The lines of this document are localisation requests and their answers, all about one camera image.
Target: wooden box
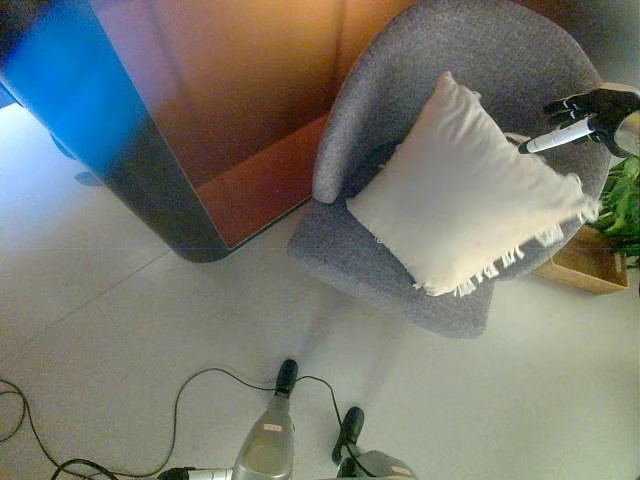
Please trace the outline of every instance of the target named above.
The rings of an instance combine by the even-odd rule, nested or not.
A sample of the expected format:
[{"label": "wooden box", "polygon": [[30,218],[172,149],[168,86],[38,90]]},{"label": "wooden box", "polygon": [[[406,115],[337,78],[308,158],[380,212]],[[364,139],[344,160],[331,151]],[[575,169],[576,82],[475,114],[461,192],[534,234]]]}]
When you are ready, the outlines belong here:
[{"label": "wooden box", "polygon": [[549,261],[536,270],[542,277],[593,293],[612,293],[628,287],[624,254],[595,228],[583,226]]}]

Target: white cushion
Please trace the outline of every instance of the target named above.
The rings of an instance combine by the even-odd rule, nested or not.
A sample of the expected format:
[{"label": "white cushion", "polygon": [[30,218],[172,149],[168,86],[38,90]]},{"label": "white cushion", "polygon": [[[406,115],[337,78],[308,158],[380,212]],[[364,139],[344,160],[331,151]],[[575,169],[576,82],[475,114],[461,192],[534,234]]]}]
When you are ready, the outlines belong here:
[{"label": "white cushion", "polygon": [[595,219],[599,204],[576,175],[523,155],[451,73],[438,80],[416,124],[387,166],[347,208],[429,295],[464,295],[522,257],[559,224]]}]

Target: wire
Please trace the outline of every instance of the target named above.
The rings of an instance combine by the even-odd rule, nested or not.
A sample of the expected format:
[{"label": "wire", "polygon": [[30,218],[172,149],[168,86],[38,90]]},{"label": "wire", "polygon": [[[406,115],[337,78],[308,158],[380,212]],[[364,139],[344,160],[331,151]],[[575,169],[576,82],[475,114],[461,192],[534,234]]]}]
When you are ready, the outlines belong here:
[{"label": "wire", "polygon": [[[169,449],[168,449],[166,455],[164,456],[162,462],[160,463],[160,465],[158,467],[156,467],[151,472],[131,473],[131,472],[118,472],[118,471],[107,470],[105,467],[102,467],[102,466],[98,465],[97,463],[94,463],[94,462],[92,462],[90,460],[86,460],[86,459],[82,459],[82,458],[76,458],[76,459],[73,459],[73,460],[69,460],[69,461],[64,462],[62,464],[56,462],[56,460],[54,460],[54,458],[51,456],[51,454],[48,452],[48,450],[44,446],[42,440],[40,439],[40,436],[38,435],[38,433],[36,431],[36,428],[35,428],[35,426],[33,424],[33,418],[31,417],[31,408],[29,406],[29,402],[27,400],[26,395],[22,392],[22,390],[20,390],[20,388],[17,385],[15,385],[14,383],[12,383],[12,382],[10,382],[8,380],[4,380],[4,379],[1,379],[1,378],[0,378],[0,382],[9,385],[10,387],[14,388],[15,391],[0,392],[0,396],[1,395],[8,395],[8,394],[18,395],[22,399],[22,415],[20,417],[20,421],[18,422],[18,425],[8,435],[6,435],[4,438],[0,439],[0,443],[4,443],[4,442],[10,440],[11,438],[13,438],[13,436],[20,430],[20,427],[24,423],[24,419],[25,419],[25,415],[26,415],[26,417],[29,419],[29,425],[31,426],[31,431],[33,432],[33,435],[35,436],[36,441],[38,442],[38,446],[40,447],[40,450],[42,450],[42,453],[44,453],[44,456],[47,457],[47,460],[49,460],[56,467],[56,472],[51,477],[51,480],[55,480],[58,477],[58,475],[60,474],[60,472],[65,472],[65,473],[68,473],[70,475],[73,475],[73,476],[76,476],[76,477],[79,477],[79,478],[83,478],[85,480],[94,480],[94,477],[97,476],[97,475],[105,475],[105,476],[109,477],[112,480],[118,480],[116,475],[118,475],[120,477],[127,477],[127,478],[153,477],[156,474],[160,473],[162,471],[162,469],[169,463],[171,455],[173,454],[173,451],[175,449],[176,430],[177,430],[177,425],[178,425],[178,404],[180,402],[180,398],[182,396],[182,392],[184,391],[184,389],[187,387],[187,385],[192,380],[194,380],[195,378],[199,377],[200,375],[203,375],[203,374],[208,373],[208,372],[223,373],[223,374],[233,378],[238,383],[241,383],[242,385],[245,385],[246,387],[249,387],[249,388],[253,388],[255,390],[261,390],[263,392],[275,392],[275,390],[276,390],[275,388],[261,387],[259,385],[253,385],[251,383],[248,383],[248,382],[242,380],[238,376],[234,375],[233,373],[231,373],[231,372],[229,372],[229,371],[227,371],[227,370],[225,370],[223,368],[218,368],[218,367],[205,368],[203,370],[200,370],[200,371],[194,373],[189,378],[187,378],[182,383],[182,385],[180,385],[180,388],[178,389],[178,394],[176,395],[176,399],[175,399],[175,402],[173,404],[173,427],[172,427],[172,432],[171,432],[171,442],[170,442],[170,445],[169,445]],[[305,380],[305,379],[315,380],[316,382],[322,383],[324,386],[326,386],[329,389],[329,392],[331,393],[331,402],[333,403],[333,409],[334,409],[334,412],[336,414],[336,419],[338,420],[338,426],[340,427],[340,431],[342,431],[342,420],[341,420],[341,417],[340,417],[340,410],[338,408],[338,403],[336,401],[335,391],[333,390],[333,387],[331,386],[331,384],[329,384],[329,382],[327,382],[326,380],[323,380],[322,378],[314,377],[312,375],[305,375],[303,377],[299,377],[298,379],[296,379],[295,383],[297,384],[298,382],[300,382],[302,380]],[[358,459],[356,458],[354,453],[351,451],[351,448],[349,447],[349,445],[345,444],[344,446],[347,448],[347,451],[349,452],[349,456],[354,461],[354,463],[366,475],[368,475],[369,477],[375,478],[376,475],[374,475],[369,470],[367,470],[358,461]],[[83,475],[83,474],[80,474],[80,473],[77,473],[77,472],[73,472],[73,471],[67,469],[68,466],[77,465],[77,464],[89,466],[89,467],[93,468],[94,470],[97,470],[98,473],[93,473],[93,474],[87,476],[87,475]]]},{"label": "wire", "polygon": [[20,421],[18,421],[18,425],[16,425],[16,427],[11,430],[11,432],[9,432],[7,435],[5,435],[4,437],[0,438],[0,443],[4,443],[8,440],[11,440],[13,438],[13,436],[18,433],[18,430],[20,430],[20,427],[22,427],[22,424],[24,423],[24,418],[27,415],[27,408],[25,407],[25,399],[24,397],[22,397],[22,395],[20,395],[18,392],[13,392],[11,390],[7,390],[5,392],[0,392],[0,397],[2,395],[16,395],[18,397],[20,397],[20,400],[22,400],[22,413],[20,414]]},{"label": "wire", "polygon": [[167,454],[165,455],[164,459],[162,460],[162,463],[152,472],[148,472],[148,473],[142,473],[142,474],[135,474],[135,473],[130,473],[130,472],[113,472],[116,475],[120,475],[121,477],[128,477],[128,478],[140,478],[140,477],[153,477],[155,476],[157,473],[160,473],[162,471],[162,469],[167,465],[167,463],[169,463],[169,459],[171,458],[171,455],[173,454],[173,450],[175,448],[176,445],[176,427],[178,425],[178,403],[180,402],[180,396],[182,395],[182,392],[184,391],[184,389],[186,388],[186,386],[189,384],[189,382],[191,382],[191,380],[195,379],[196,377],[199,377],[200,375],[204,374],[204,373],[208,373],[208,372],[220,372],[220,373],[224,373],[225,375],[228,375],[229,377],[233,378],[236,382],[241,383],[242,385],[245,385],[249,388],[253,388],[255,390],[262,390],[263,392],[275,392],[275,388],[267,388],[267,387],[260,387],[258,385],[252,385],[248,382],[245,382],[244,380],[240,379],[239,377],[237,377],[236,375],[234,375],[233,373],[223,369],[223,368],[217,368],[217,367],[213,367],[213,368],[205,368],[204,370],[200,370],[199,372],[194,373],[193,375],[191,375],[189,378],[187,378],[182,385],[180,386],[180,389],[178,390],[178,395],[176,396],[176,400],[173,404],[173,429],[172,429],[172,433],[171,433],[171,444],[169,446],[169,451],[167,452]]},{"label": "wire", "polygon": [[2,441],[0,441],[0,443],[4,443],[4,442],[10,440],[11,438],[13,438],[13,436],[16,433],[18,433],[18,430],[20,429],[20,427],[22,426],[22,424],[24,422],[24,414],[25,414],[25,411],[26,411],[27,418],[29,419],[29,426],[31,427],[31,431],[33,432],[33,436],[36,437],[36,442],[38,442],[38,446],[40,447],[40,450],[42,450],[42,453],[44,453],[44,456],[47,457],[47,460],[49,460],[56,468],[60,468],[61,471],[64,471],[65,473],[68,473],[70,475],[74,475],[74,476],[79,477],[79,478],[83,478],[85,480],[92,480],[91,477],[88,477],[86,475],[82,475],[80,473],[72,472],[70,470],[67,470],[64,467],[61,468],[61,465],[53,459],[53,457],[51,456],[49,451],[46,449],[46,447],[42,443],[42,440],[40,439],[40,435],[38,435],[38,432],[36,431],[36,427],[33,424],[33,418],[31,417],[31,407],[29,406],[29,401],[27,400],[27,396],[24,394],[24,392],[22,390],[20,390],[20,387],[18,387],[15,383],[12,383],[9,380],[5,380],[3,378],[0,378],[0,382],[4,383],[5,385],[9,385],[11,388],[13,388],[15,390],[14,392],[11,392],[11,391],[3,392],[3,395],[4,394],[8,394],[8,393],[13,393],[15,395],[18,395],[20,398],[22,398],[22,406],[23,406],[23,412],[22,412],[22,415],[20,417],[20,422],[18,422],[18,427],[14,431],[12,431],[6,438],[4,438]]},{"label": "wire", "polygon": [[93,463],[89,460],[85,460],[85,459],[80,459],[77,458],[75,460],[70,460],[69,462],[75,462],[75,464],[78,463],[82,463],[82,462],[89,462],[89,463],[85,463],[85,465],[89,465],[92,468],[98,470],[99,473],[94,473],[92,475],[83,475],[77,472],[73,472],[71,470],[68,470],[66,468],[67,465],[71,465],[74,463],[69,463],[69,462],[65,462],[64,464],[60,464],[58,463],[53,456],[49,453],[49,451],[47,450],[47,448],[44,446],[42,440],[40,439],[40,435],[38,435],[38,432],[36,431],[36,428],[33,424],[33,419],[31,417],[31,408],[29,406],[29,401],[27,400],[26,395],[22,392],[22,390],[20,390],[20,388],[10,382],[9,380],[5,380],[0,378],[0,382],[9,385],[10,387],[12,387],[14,391],[6,391],[6,392],[1,392],[0,395],[5,395],[5,394],[14,394],[14,395],[18,395],[20,398],[22,398],[22,406],[23,406],[23,412],[21,415],[21,419],[20,422],[18,423],[18,426],[12,430],[5,438],[0,440],[0,443],[4,443],[7,440],[10,440],[17,432],[18,430],[20,430],[20,427],[22,426],[22,423],[24,421],[24,417],[25,417],[25,412],[26,415],[29,419],[29,425],[31,426],[31,431],[33,432],[34,437],[36,438],[36,441],[38,442],[38,446],[40,447],[40,450],[42,450],[42,453],[44,454],[45,457],[47,457],[47,460],[49,460],[49,462],[51,462],[58,470],[56,470],[56,474],[54,474],[54,477],[52,477],[52,480],[56,478],[57,474],[61,471],[64,471],[65,473],[68,473],[70,475],[74,475],[78,478],[83,478],[84,480],[94,480],[94,477],[96,475],[111,475],[109,478],[116,478],[115,475],[119,475],[121,477],[128,477],[128,478],[144,478],[144,477],[153,477],[155,476],[157,473],[160,473],[160,471],[167,465],[167,463],[169,463],[169,459],[171,458],[171,455],[173,454],[173,450],[175,449],[175,443],[176,443],[176,427],[178,424],[178,403],[180,401],[180,397],[182,395],[182,392],[184,391],[184,389],[186,388],[186,386],[192,381],[194,380],[196,377],[208,373],[208,372],[220,372],[223,373],[231,378],[233,378],[235,381],[241,383],[242,385],[245,385],[247,387],[253,388],[255,390],[261,390],[264,392],[274,392],[275,388],[268,388],[268,387],[261,387],[259,385],[253,385],[251,383],[245,382],[244,380],[242,380],[241,378],[239,378],[238,376],[234,375],[233,373],[223,369],[223,368],[217,368],[217,367],[213,367],[213,368],[205,368],[203,370],[200,370],[196,373],[194,373],[193,375],[191,375],[189,378],[187,378],[182,385],[180,386],[180,389],[178,390],[178,395],[176,396],[176,400],[174,402],[173,405],[173,428],[172,428],[172,433],[171,433],[171,444],[169,446],[169,449],[167,451],[167,454],[165,455],[164,459],[162,460],[161,464],[154,469],[152,472],[147,472],[147,473],[131,473],[131,472],[117,472],[117,471],[109,471],[104,467],[101,467],[100,465]]},{"label": "wire", "polygon": [[54,472],[53,476],[51,477],[51,480],[56,480],[60,472],[63,472],[63,471],[67,472],[65,468],[68,467],[69,465],[76,465],[76,464],[86,465],[88,467],[93,468],[94,470],[98,470],[98,472],[100,472],[102,475],[106,475],[111,480],[118,480],[118,478],[112,472],[110,472],[103,466],[98,465],[97,463],[94,463],[91,460],[86,460],[84,458],[74,458],[73,460],[69,460],[67,462],[64,462],[62,465],[59,465],[56,471]]},{"label": "wire", "polygon": [[[329,389],[329,392],[331,393],[331,402],[333,403],[333,409],[336,412],[336,418],[338,419],[338,425],[340,426],[340,432],[342,432],[342,420],[341,420],[341,417],[340,417],[340,410],[338,409],[338,402],[336,402],[336,394],[333,391],[333,387],[326,380],[323,380],[322,378],[319,378],[319,377],[314,377],[313,375],[305,375],[303,377],[300,377],[300,378],[298,378],[296,380],[296,383],[298,383],[301,380],[305,380],[307,378],[311,379],[311,380],[315,380],[316,382],[320,382],[320,383],[322,383],[324,386],[326,386]],[[372,477],[372,478],[376,478],[377,477],[377,475],[374,475],[373,473],[371,473],[369,470],[367,470],[358,461],[356,456],[351,451],[351,447],[349,447],[349,444],[345,443],[344,446],[347,447],[347,452],[349,452],[349,456],[351,457],[351,460],[353,460],[355,462],[355,464],[365,473],[365,475],[367,475],[369,477]]]}]

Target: gray armchair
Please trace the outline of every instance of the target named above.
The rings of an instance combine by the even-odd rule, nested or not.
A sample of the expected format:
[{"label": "gray armchair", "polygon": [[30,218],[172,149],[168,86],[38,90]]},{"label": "gray armchair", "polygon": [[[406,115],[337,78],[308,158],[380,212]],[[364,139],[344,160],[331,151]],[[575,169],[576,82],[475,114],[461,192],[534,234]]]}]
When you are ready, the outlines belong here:
[{"label": "gray armchair", "polygon": [[[414,323],[455,338],[482,333],[494,283],[463,298],[428,297],[393,255],[351,216],[344,200],[363,188],[410,130],[438,76],[482,94],[503,131],[536,135],[549,129],[542,107],[594,88],[600,78],[578,44],[540,15],[500,0],[423,0],[396,17],[360,57],[331,111],[315,165],[310,214],[289,244],[308,273],[369,303],[402,311]],[[575,172],[597,196],[608,169],[593,143],[548,152],[549,165]],[[578,221],[564,224],[565,242]],[[562,244],[529,242],[525,258],[498,279],[525,274]]]}]

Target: chair backrest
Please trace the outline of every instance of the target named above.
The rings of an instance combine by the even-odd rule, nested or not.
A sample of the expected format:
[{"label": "chair backrest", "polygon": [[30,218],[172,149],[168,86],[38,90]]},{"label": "chair backrest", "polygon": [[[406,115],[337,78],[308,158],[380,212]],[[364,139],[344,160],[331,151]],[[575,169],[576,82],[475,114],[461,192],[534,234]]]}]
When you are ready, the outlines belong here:
[{"label": "chair backrest", "polygon": [[[559,26],[506,0],[423,0],[378,35],[356,62],[331,111],[316,160],[313,196],[333,203],[355,168],[378,146],[403,139],[439,75],[479,92],[503,131],[549,130],[542,107],[595,88],[593,65]],[[608,169],[595,144],[545,153],[597,196]]]}]

